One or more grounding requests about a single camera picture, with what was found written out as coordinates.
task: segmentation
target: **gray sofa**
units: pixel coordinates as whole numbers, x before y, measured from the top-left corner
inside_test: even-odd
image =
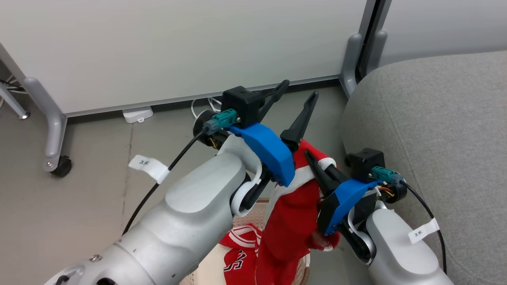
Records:
[[[348,153],[382,150],[426,201],[455,284],[507,284],[507,52],[379,68],[340,128]],[[413,228],[429,221],[410,193],[393,208]],[[437,235],[424,240],[441,260]]]

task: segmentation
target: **gray floor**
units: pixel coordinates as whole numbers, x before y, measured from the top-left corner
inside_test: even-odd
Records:
[[[341,87],[319,89],[320,98],[305,139],[335,158],[342,168],[344,149],[338,123],[346,104]],[[289,127],[310,91],[285,95],[263,123],[276,133]],[[169,164],[191,138],[189,108],[157,112],[142,124],[109,118],[71,124],[64,154],[74,162],[57,179],[42,171],[45,117],[27,99],[25,121],[0,109],[0,276],[3,284],[44,284],[59,270],[100,252],[117,240],[137,204],[154,181],[127,168],[136,154]],[[196,111],[205,109],[199,106]],[[147,202],[140,216],[160,201],[177,179],[216,151],[194,145]],[[263,193],[269,197],[271,187]],[[309,284],[370,284],[366,269],[343,240],[331,253],[312,252]]]

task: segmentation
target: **whiteboard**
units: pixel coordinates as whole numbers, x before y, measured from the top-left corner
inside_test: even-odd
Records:
[[[337,75],[366,0],[15,0],[0,43],[68,113]]]
[[[507,50],[506,0],[393,0],[380,65],[412,58]]]

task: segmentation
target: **red and white cloth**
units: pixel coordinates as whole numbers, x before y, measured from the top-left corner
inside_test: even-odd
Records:
[[[277,186],[268,204],[269,219],[263,233],[256,267],[257,285],[289,285],[299,260],[309,248],[330,251],[339,233],[322,236],[317,231],[318,203],[322,192],[305,158],[309,150],[322,169],[335,161],[303,140],[294,153],[296,175],[288,187]]]
[[[219,244],[231,248],[224,255],[227,285],[256,285],[255,270],[262,231],[252,224],[232,229]]]

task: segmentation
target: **white cable label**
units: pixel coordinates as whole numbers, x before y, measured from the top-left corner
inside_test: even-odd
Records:
[[[128,167],[148,173],[158,184],[162,184],[167,175],[169,175],[169,169],[165,164],[155,158],[149,158],[139,154],[130,161]]]
[[[414,244],[420,240],[422,240],[425,236],[430,233],[434,233],[440,230],[440,227],[435,218],[431,219],[429,223],[420,226],[419,228],[411,231],[409,233],[410,241]]]

